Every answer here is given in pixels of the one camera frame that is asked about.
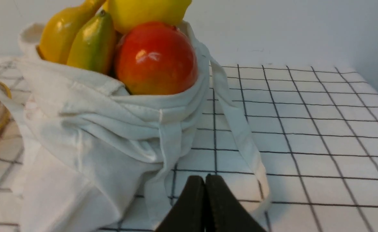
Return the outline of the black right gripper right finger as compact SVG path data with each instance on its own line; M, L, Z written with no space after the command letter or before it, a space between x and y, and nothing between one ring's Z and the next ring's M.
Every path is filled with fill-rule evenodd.
M206 232L265 232L243 208L220 175L207 175Z

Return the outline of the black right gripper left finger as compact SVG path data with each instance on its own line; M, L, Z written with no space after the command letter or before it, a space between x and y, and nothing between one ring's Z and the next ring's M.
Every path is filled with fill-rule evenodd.
M170 212L157 227L157 232L203 232L205 182L201 176L188 177L183 191Z

